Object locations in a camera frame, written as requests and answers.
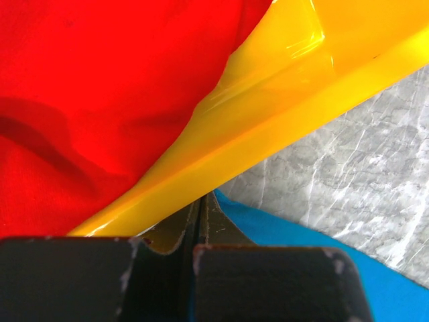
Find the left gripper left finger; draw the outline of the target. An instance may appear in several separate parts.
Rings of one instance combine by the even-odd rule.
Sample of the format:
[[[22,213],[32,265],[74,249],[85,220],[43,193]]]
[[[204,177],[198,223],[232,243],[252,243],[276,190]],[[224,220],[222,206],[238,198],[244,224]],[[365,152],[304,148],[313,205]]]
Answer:
[[[200,203],[136,237],[1,240],[2,321],[191,321]]]

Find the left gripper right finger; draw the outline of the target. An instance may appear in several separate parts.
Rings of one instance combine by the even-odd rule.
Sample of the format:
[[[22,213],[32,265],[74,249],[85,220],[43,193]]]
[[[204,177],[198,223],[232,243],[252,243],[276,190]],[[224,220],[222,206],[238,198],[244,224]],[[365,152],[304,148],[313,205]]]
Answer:
[[[202,198],[193,251],[196,321],[370,321],[356,265],[342,250],[258,246]]]

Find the blue t shirt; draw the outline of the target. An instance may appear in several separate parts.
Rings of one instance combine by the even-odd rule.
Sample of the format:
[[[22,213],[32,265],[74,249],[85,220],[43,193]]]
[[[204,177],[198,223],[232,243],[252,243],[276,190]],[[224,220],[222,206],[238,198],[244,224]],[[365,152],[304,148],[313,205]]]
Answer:
[[[428,320],[426,287],[313,229],[213,196],[251,245],[195,247],[195,321]]]

